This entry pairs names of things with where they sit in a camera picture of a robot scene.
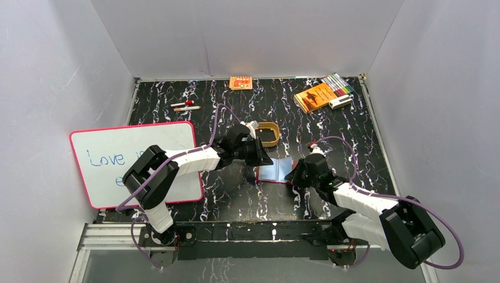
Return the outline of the red leather card holder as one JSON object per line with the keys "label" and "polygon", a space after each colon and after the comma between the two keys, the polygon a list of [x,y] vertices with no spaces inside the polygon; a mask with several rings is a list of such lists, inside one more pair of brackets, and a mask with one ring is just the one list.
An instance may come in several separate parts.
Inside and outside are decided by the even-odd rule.
{"label": "red leather card holder", "polygon": [[271,159],[272,165],[260,166],[256,170],[256,179],[260,182],[287,184],[289,181],[285,178],[291,173],[297,161],[292,157],[283,159]]}

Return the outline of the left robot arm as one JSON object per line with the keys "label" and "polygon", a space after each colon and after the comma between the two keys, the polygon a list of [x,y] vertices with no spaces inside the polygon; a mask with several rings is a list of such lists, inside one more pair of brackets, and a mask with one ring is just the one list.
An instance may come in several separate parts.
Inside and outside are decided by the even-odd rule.
{"label": "left robot arm", "polygon": [[242,160],[249,167],[274,163],[256,135],[257,127],[255,121],[241,122],[224,135],[212,136],[207,145],[178,150],[172,156],[152,145],[133,163],[123,175],[122,183],[139,202],[159,244],[170,245],[176,238],[166,196],[177,177],[223,169],[234,160]]}

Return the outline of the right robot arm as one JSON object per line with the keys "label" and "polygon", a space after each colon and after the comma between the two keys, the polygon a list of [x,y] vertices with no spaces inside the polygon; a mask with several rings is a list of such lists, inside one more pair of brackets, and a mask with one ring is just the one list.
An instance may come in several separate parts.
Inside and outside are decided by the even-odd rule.
{"label": "right robot arm", "polygon": [[346,209],[332,228],[333,239],[340,244],[347,244],[353,238],[362,239],[389,250],[409,269],[424,263],[446,244],[443,234],[417,199],[375,197],[374,193],[337,176],[324,153],[316,147],[299,159],[285,178],[298,188],[315,189],[322,200]]}

